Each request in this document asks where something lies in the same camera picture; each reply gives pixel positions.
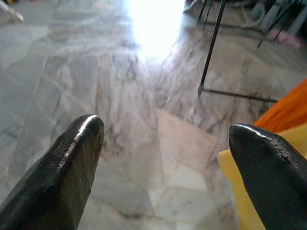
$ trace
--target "black metal rod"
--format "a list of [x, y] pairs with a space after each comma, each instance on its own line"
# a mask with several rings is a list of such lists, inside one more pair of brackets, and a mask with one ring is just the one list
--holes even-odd
[[202, 8], [201, 8], [200, 15], [198, 16], [197, 24], [198, 24], [198, 23], [200, 22], [200, 20], [201, 20], [202, 13], [203, 13], [203, 10], [205, 9], [206, 3], [207, 3], [207, 0], [205, 0], [205, 1], [203, 2], [203, 5], [202, 5]]
[[205, 78], [206, 78], [206, 75], [207, 75], [207, 72], [208, 72], [208, 67], [209, 67], [214, 43], [215, 43], [215, 40], [216, 40], [216, 36], [217, 36], [217, 33], [219, 31], [219, 27], [220, 27], [220, 24], [221, 24], [221, 19], [222, 19], [223, 11], [224, 11], [224, 8], [225, 8], [225, 4], [226, 4], [226, 0], [222, 0], [220, 10], [219, 10], [219, 14], [217, 16], [215, 28], [214, 28], [214, 33], [213, 33], [213, 36], [212, 36], [212, 41], [211, 41], [210, 48], [209, 48], [209, 51], [208, 51], [208, 56], [207, 56], [205, 68], [204, 68], [203, 73], [202, 73], [202, 78], [201, 78], [201, 85], [202, 86], [205, 82]]
[[270, 99], [270, 98], [260, 98], [260, 97], [255, 97], [255, 96], [243, 95], [243, 94], [239, 94], [239, 93], [233, 93], [233, 92], [224, 92], [224, 91], [217, 91], [217, 90], [211, 90], [211, 89], [205, 89], [205, 88], [203, 88], [202, 91], [209, 92], [209, 93], [221, 94], [221, 95], [225, 95], [225, 96], [241, 97], [241, 98], [246, 98], [246, 99], [256, 100], [256, 101], [262, 101], [262, 102], [272, 102], [272, 103], [277, 102], [277, 100], [273, 100], [273, 99]]
[[206, 19], [205, 19], [205, 22], [204, 22], [204, 24], [203, 24], [203, 28], [202, 28], [202, 29], [204, 29], [204, 28], [205, 28], [205, 26], [206, 26], [207, 19], [208, 19], [208, 16], [209, 16], [209, 12], [210, 12], [210, 9], [211, 9], [211, 6], [212, 6], [212, 3], [213, 3], [213, 0], [211, 0], [211, 2], [210, 2], [209, 9], [208, 9], [208, 12], [207, 12], [207, 15], [206, 15]]

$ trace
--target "marble floor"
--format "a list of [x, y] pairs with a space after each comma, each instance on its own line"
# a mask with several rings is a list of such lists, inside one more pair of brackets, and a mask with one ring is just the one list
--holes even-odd
[[[232, 123], [272, 104], [197, 89], [213, 28], [183, 0], [37, 0], [0, 24], [0, 202], [76, 117], [105, 141], [80, 230], [232, 230], [216, 155]], [[223, 20], [237, 22], [227, 8]], [[307, 73], [307, 50], [221, 29], [207, 87], [280, 99]]]

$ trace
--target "floor tile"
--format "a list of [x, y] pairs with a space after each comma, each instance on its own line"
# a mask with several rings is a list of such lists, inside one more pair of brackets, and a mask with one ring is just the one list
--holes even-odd
[[189, 188], [201, 191], [207, 190], [207, 185], [202, 174], [183, 164], [179, 164], [170, 175], [167, 186]]
[[202, 191], [168, 188], [155, 209], [159, 216], [185, 223], [211, 224], [219, 221], [214, 201]]
[[162, 110], [157, 110], [157, 118], [162, 155], [200, 171], [207, 162], [215, 137]]
[[47, 78], [41, 78], [33, 101], [60, 132], [66, 130], [75, 118], [92, 112]]
[[8, 66], [3, 75], [34, 92], [45, 62], [44, 56], [27, 56]]
[[11, 80], [9, 76], [0, 76], [0, 102], [20, 121], [25, 120], [32, 96], [33, 92]]
[[47, 59], [42, 77], [56, 82], [87, 111], [94, 112], [98, 60], [98, 56], [52, 56]]
[[100, 60], [95, 101], [105, 122], [107, 161], [145, 188], [159, 188], [163, 171], [153, 96], [112, 62]]
[[96, 170], [91, 197], [122, 215], [133, 217], [154, 213], [146, 190], [102, 159]]
[[176, 223], [163, 218], [146, 215], [125, 216], [111, 207], [89, 198], [79, 224], [80, 230], [100, 228], [110, 230], [175, 230]]

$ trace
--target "marble tile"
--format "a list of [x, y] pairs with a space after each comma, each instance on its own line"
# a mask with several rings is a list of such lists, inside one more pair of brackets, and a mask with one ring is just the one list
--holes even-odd
[[25, 120], [32, 95], [33, 92], [11, 80], [10, 76], [0, 75], [0, 102], [20, 121]]
[[156, 189], [147, 189], [148, 196], [153, 207], [156, 206], [158, 200], [162, 196], [163, 192], [165, 191], [166, 187], [156, 188]]
[[11, 162], [22, 124], [1, 104], [0, 111], [0, 174], [3, 174]]
[[192, 224], [177, 222], [176, 230], [196, 230], [197, 227]]
[[44, 56], [27, 56], [8, 66], [2, 73], [33, 92], [42, 74], [46, 58]]
[[9, 23], [0, 27], [1, 66], [8, 67], [23, 58], [31, 44], [28, 27], [22, 23]]
[[176, 223], [156, 216], [124, 216], [111, 207], [89, 198], [79, 224], [80, 230], [175, 230]]
[[163, 185], [154, 99], [125, 66], [101, 57], [95, 111], [105, 123], [107, 160], [146, 188]]
[[68, 91], [45, 77], [40, 79], [33, 101], [59, 132], [63, 132], [75, 118], [92, 112], [71, 97]]
[[215, 137], [162, 110], [157, 110], [157, 118], [162, 155], [200, 171], [207, 162]]
[[19, 136], [9, 172], [21, 176], [85, 109], [61, 88], [42, 78]]
[[241, 71], [244, 79], [239, 89], [240, 93], [275, 100], [281, 99], [286, 94], [275, 68], [247, 58]]
[[277, 69], [276, 72], [284, 90], [287, 93], [306, 78], [306, 74], [303, 72], [289, 71], [286, 69]]
[[201, 191], [207, 190], [207, 185], [202, 174], [183, 164], [179, 164], [173, 171], [167, 185], [169, 187], [181, 187]]
[[91, 199], [127, 217], [154, 214], [146, 190], [102, 159], [96, 170]]
[[54, 126], [55, 123], [48, 119], [39, 105], [32, 103], [29, 111], [31, 112], [21, 130], [8, 167], [8, 174], [17, 180], [49, 149], [60, 134]]
[[217, 136], [235, 99], [211, 93], [203, 93], [198, 98], [198, 87], [199, 82], [185, 81], [169, 97], [164, 109], [201, 130]]
[[88, 113], [93, 113], [98, 60], [98, 56], [52, 56], [47, 59], [42, 76], [76, 98]]
[[202, 191], [168, 188], [156, 205], [156, 213], [164, 218], [218, 229], [219, 219], [211, 196]]

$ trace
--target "gray marble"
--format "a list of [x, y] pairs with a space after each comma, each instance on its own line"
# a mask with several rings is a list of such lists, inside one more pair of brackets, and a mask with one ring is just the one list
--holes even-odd
[[92, 187], [91, 200], [111, 206], [119, 215], [152, 215], [154, 209], [146, 190], [101, 159]]
[[156, 205], [157, 215], [179, 222], [220, 229], [215, 204], [206, 192], [168, 188]]
[[124, 216], [107, 205], [101, 205], [89, 198], [79, 230], [175, 230], [176, 223], [157, 216]]
[[27, 56], [9, 65], [2, 74], [34, 92], [45, 62], [45, 56]]
[[93, 113], [98, 61], [98, 56], [52, 56], [47, 59], [42, 76], [74, 97], [88, 113]]
[[104, 154], [134, 182], [146, 188], [163, 184], [154, 99], [138, 85], [134, 66], [101, 57], [95, 112], [105, 123]]
[[0, 75], [0, 102], [21, 122], [25, 120], [32, 96], [32, 91], [11, 79], [11, 76]]
[[5, 121], [0, 123], [0, 174], [2, 174], [12, 160], [22, 124], [1, 104], [0, 111], [0, 120]]

